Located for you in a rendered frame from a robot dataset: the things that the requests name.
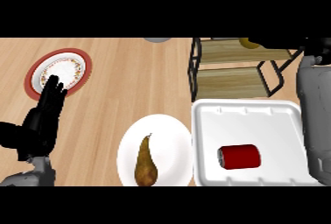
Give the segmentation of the white tray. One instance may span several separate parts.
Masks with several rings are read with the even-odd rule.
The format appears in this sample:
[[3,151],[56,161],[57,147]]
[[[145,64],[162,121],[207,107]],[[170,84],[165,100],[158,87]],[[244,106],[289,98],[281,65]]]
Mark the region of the white tray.
[[[300,107],[289,101],[198,100],[190,108],[193,179],[199,186],[318,186],[307,171]],[[223,146],[251,144],[261,164],[227,170]]]

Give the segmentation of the red-rimmed floral plate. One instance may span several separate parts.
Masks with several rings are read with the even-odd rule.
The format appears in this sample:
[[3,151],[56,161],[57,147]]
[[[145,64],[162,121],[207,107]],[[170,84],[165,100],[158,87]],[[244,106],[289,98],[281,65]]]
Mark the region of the red-rimmed floral plate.
[[38,100],[49,76],[53,74],[63,83],[66,95],[84,86],[91,72],[91,58],[77,48],[62,48],[47,53],[29,67],[25,75],[25,93]]

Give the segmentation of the brown pear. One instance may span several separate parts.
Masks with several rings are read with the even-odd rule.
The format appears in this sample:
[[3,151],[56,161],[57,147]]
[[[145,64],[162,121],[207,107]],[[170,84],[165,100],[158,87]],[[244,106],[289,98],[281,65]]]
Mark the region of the brown pear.
[[139,146],[139,155],[134,168],[134,180],[137,186],[152,186],[158,179],[158,168],[151,157],[151,136],[145,136]]

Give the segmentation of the red can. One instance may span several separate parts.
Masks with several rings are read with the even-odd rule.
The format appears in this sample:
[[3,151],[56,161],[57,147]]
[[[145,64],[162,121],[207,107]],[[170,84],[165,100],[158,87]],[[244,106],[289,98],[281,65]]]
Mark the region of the red can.
[[261,157],[253,144],[227,145],[219,149],[219,163],[223,169],[257,168]]

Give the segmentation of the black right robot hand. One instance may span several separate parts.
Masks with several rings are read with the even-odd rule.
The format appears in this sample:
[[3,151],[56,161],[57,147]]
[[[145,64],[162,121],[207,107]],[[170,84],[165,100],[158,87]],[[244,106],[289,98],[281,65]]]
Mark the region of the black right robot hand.
[[273,37],[250,38],[250,41],[269,49],[304,49],[304,56],[331,57],[331,38]]

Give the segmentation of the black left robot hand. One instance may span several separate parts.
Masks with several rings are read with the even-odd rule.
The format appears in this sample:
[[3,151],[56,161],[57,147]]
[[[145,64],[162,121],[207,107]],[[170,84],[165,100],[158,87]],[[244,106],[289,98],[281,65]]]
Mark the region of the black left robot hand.
[[29,109],[23,123],[0,122],[0,146],[16,149],[18,160],[46,157],[56,145],[57,122],[68,91],[56,75],[50,75],[38,103]]

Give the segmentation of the plain white plate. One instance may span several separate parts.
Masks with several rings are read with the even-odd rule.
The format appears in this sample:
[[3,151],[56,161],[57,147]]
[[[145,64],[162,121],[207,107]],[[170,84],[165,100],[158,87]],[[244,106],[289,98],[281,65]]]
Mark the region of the plain white plate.
[[121,138],[117,155],[118,178],[124,186],[136,186],[134,168],[143,137],[149,137],[149,153],[158,169],[154,186],[186,186],[192,180],[192,135],[170,115],[142,117]]

